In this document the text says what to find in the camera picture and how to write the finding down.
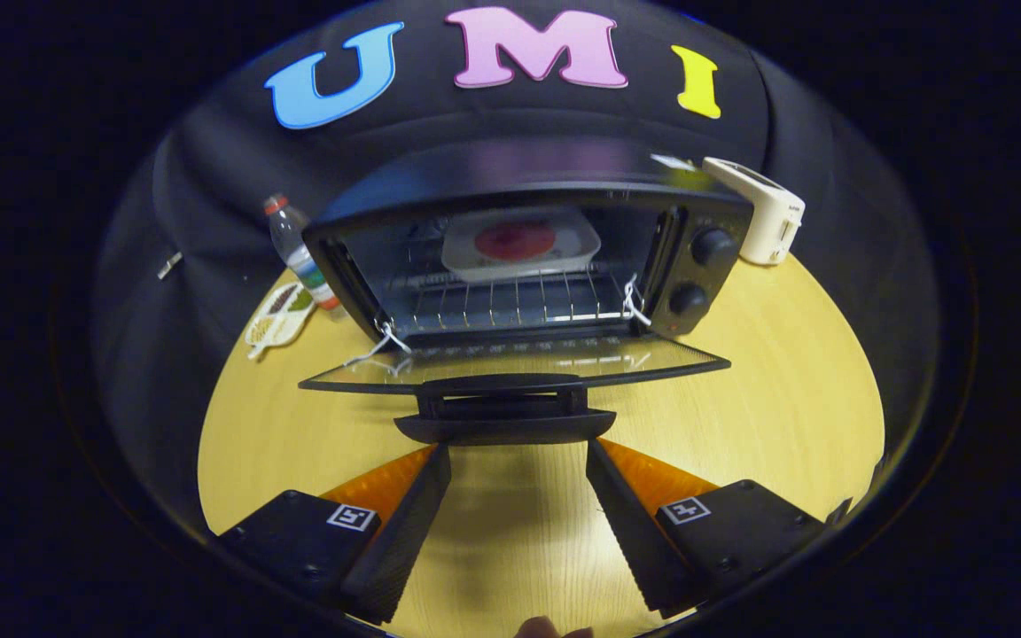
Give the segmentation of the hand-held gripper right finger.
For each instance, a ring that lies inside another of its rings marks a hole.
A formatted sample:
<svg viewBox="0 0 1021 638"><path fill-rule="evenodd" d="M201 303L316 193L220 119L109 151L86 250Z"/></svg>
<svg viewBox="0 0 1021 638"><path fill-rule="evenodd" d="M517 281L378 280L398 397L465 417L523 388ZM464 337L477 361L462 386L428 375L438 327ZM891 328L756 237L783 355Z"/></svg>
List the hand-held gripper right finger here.
<svg viewBox="0 0 1021 638"><path fill-rule="evenodd" d="M726 486L605 439L585 476L649 610L669 619L737 593L825 530L759 482Z"/></svg>

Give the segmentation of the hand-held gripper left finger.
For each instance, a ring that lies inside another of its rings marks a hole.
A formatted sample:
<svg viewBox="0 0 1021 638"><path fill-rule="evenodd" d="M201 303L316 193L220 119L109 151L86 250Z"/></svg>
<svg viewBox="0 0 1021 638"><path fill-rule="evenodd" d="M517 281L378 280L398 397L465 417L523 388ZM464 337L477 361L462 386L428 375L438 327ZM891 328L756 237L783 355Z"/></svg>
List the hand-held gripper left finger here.
<svg viewBox="0 0 1021 638"><path fill-rule="evenodd" d="M222 533L235 557L311 603L393 621L451 480L430 445L323 495L284 490Z"/></svg>

